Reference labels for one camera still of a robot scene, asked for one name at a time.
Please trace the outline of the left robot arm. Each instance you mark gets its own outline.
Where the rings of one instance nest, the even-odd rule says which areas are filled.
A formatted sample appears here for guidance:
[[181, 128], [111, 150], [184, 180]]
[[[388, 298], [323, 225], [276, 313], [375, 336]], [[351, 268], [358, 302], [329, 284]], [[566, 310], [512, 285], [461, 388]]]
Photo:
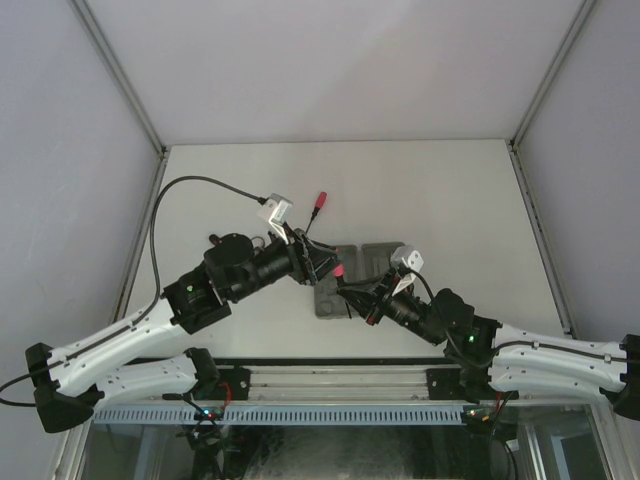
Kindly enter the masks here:
[[108, 405], [165, 394], [211, 398], [220, 374], [208, 349], [190, 347], [151, 362], [140, 357], [230, 316], [232, 304], [284, 277], [314, 285], [339, 263], [335, 247], [301, 230], [273, 239], [260, 252], [249, 237], [227, 234], [145, 310], [65, 347], [29, 347], [25, 356], [45, 432], [70, 430]]

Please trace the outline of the grey plastic tool case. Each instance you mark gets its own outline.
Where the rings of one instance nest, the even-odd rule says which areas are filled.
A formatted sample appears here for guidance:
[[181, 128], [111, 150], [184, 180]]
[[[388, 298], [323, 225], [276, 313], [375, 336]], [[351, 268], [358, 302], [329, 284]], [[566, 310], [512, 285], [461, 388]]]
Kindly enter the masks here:
[[[382, 242], [356, 245], [341, 245], [344, 281], [362, 283], [381, 277], [390, 267], [391, 255], [403, 242]], [[344, 300], [336, 293], [338, 284], [333, 274], [329, 274], [314, 286], [314, 312], [320, 320], [347, 318]]]

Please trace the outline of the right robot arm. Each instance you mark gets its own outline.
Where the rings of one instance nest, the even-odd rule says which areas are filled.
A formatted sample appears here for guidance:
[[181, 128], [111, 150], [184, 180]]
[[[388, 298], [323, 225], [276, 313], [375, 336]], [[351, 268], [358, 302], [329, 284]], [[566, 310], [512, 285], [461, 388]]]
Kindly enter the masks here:
[[369, 325], [388, 318], [443, 349], [460, 368], [465, 399], [477, 403], [491, 393], [548, 394], [608, 402], [613, 411], [639, 418], [639, 338], [596, 342], [535, 334], [476, 314], [445, 288], [421, 300], [390, 269], [379, 279], [337, 281], [349, 310]]

